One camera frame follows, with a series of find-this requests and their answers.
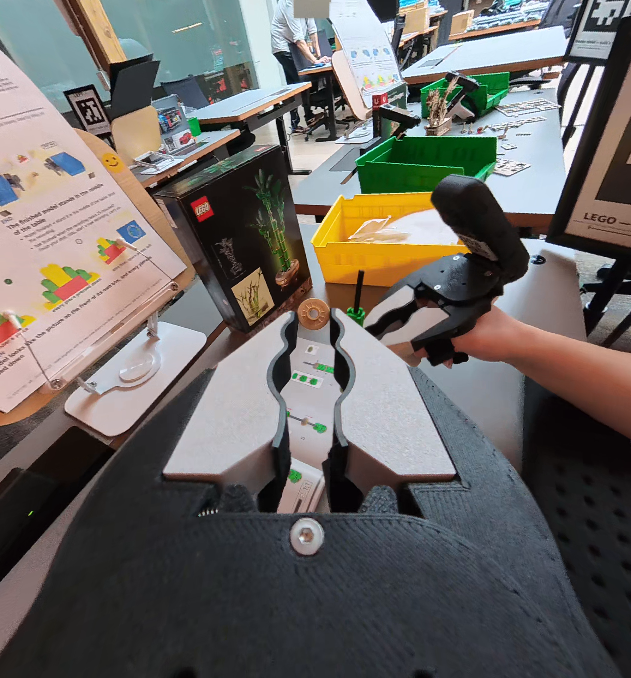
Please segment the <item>pale wooden board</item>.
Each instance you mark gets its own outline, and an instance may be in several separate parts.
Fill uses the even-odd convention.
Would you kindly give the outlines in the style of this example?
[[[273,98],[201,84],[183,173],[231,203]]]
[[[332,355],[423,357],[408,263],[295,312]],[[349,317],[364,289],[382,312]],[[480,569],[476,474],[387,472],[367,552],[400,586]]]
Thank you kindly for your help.
[[[111,132],[117,154],[127,165],[161,147],[158,111],[151,105],[115,118],[111,122]]]

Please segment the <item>black cardboard flap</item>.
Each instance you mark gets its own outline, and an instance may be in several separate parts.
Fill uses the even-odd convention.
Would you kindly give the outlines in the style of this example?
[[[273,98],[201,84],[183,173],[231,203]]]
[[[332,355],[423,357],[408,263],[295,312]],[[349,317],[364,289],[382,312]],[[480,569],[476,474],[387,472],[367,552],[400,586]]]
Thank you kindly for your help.
[[[110,66],[111,121],[150,106],[159,65],[158,60],[147,55]]]

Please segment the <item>green bamboo stalk brick model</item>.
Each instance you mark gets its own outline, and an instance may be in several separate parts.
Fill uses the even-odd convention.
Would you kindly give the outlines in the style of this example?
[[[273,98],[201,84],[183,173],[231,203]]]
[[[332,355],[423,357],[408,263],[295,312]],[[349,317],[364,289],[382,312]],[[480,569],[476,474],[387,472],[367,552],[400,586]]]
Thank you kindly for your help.
[[[354,320],[354,322],[356,322],[360,326],[363,325],[363,321],[364,321],[364,318],[365,318],[365,310],[361,306],[364,276],[365,276],[365,271],[360,269],[357,272],[354,302],[353,302],[352,306],[349,307],[346,311],[347,316],[349,318],[351,318],[352,320]]]

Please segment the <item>white document stand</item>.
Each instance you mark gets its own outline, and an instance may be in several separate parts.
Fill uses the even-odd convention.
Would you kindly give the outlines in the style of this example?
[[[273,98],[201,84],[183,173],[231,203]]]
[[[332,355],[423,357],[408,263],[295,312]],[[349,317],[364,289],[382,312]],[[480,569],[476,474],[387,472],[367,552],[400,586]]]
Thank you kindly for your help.
[[[40,367],[44,382],[4,413],[0,425],[31,416],[72,383],[80,390],[66,412],[94,431],[115,436],[137,423],[207,342],[202,332],[159,322],[159,311],[195,275],[184,250],[171,248],[187,264],[185,272],[167,278],[164,287],[57,372]]]

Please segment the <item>yellow plastic bin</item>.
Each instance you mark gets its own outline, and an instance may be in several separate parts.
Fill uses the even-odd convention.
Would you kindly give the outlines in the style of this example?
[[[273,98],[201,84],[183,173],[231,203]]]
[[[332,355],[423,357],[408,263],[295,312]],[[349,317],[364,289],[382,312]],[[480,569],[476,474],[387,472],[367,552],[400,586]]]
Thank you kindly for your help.
[[[391,287],[404,276],[445,256],[468,252],[459,245],[356,243],[348,240],[370,219],[402,217],[435,209],[429,192],[340,196],[311,240],[326,282],[354,284],[360,269],[367,285]]]

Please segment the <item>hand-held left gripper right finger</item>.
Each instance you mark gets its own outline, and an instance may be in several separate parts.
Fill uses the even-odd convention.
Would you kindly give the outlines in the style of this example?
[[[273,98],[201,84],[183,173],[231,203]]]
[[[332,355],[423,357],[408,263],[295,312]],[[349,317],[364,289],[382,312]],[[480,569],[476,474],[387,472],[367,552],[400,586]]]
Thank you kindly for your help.
[[[457,472],[415,371],[340,309],[330,311],[332,447],[323,463],[329,508],[354,513],[371,489],[451,482]]]

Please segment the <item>distant printed instruction sheet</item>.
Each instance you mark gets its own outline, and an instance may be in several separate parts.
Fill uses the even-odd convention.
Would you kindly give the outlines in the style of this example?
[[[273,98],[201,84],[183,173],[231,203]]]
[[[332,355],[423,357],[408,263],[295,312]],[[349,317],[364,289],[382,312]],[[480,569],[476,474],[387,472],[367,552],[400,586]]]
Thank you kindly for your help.
[[[329,19],[363,100],[401,82],[387,33],[367,1],[331,1]]]

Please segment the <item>tan plant brick model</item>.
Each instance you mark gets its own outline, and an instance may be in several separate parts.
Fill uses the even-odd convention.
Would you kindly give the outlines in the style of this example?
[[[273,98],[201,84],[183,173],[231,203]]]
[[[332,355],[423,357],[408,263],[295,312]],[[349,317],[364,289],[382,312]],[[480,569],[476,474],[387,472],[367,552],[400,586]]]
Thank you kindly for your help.
[[[447,114],[447,98],[455,89],[454,79],[445,79],[445,87],[429,88],[426,93],[425,104],[427,114],[425,118],[427,125],[425,127],[426,135],[430,137],[440,137],[450,130],[452,126],[452,116]]]

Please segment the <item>black white tag card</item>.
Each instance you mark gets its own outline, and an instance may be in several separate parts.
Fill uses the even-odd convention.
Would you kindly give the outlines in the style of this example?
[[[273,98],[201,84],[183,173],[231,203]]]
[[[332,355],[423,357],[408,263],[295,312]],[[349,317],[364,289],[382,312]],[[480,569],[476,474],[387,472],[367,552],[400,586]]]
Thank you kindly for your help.
[[[93,84],[67,89],[64,96],[83,131],[105,137],[111,132],[109,117]]]

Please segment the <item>large black framed sign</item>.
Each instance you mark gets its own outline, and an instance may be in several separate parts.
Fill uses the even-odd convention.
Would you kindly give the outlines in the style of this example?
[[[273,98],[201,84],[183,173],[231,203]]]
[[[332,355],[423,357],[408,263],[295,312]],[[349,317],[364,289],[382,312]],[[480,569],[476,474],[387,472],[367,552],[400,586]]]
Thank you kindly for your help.
[[[547,241],[631,257],[631,16],[616,32]]]

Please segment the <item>large green plastic bin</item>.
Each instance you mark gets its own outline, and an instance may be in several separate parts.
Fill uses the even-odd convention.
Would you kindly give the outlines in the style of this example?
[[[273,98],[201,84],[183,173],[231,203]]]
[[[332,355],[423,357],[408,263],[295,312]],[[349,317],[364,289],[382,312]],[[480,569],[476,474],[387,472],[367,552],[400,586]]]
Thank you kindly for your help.
[[[362,193],[431,192],[456,174],[485,181],[497,162],[492,136],[390,138],[356,159]]]

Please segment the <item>tan round disc brick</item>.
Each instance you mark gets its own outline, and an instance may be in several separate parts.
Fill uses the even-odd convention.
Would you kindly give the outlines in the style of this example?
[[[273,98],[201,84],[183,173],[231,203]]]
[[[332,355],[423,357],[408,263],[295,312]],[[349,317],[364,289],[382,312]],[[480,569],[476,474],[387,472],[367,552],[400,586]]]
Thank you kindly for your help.
[[[299,305],[297,317],[302,327],[309,331],[317,331],[328,325],[330,308],[319,298],[309,298]]]

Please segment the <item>black electronic box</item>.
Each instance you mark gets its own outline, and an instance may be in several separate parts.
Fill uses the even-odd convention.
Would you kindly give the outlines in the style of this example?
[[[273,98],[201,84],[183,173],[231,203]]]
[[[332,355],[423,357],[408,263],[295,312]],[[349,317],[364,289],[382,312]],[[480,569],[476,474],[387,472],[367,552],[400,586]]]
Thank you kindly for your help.
[[[113,454],[70,427],[31,467],[9,470],[0,482],[0,581]]]

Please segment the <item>black device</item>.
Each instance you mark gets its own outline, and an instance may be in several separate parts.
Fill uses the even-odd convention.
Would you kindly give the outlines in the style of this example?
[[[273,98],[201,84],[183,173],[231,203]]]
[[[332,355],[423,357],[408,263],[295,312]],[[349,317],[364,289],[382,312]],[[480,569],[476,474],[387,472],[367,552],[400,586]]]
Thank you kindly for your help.
[[[421,116],[399,106],[383,104],[377,110],[380,123],[380,137],[401,139],[407,131],[420,126]]]

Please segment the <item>building instruction booklet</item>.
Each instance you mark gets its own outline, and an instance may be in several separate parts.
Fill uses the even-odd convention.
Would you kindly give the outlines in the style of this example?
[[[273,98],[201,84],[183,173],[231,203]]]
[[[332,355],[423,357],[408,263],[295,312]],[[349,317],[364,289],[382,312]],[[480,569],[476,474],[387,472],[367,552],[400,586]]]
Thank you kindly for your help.
[[[286,403],[290,470],[278,513],[329,513],[323,463],[333,445],[334,408],[341,388],[329,344],[298,338],[292,373],[281,395]]]

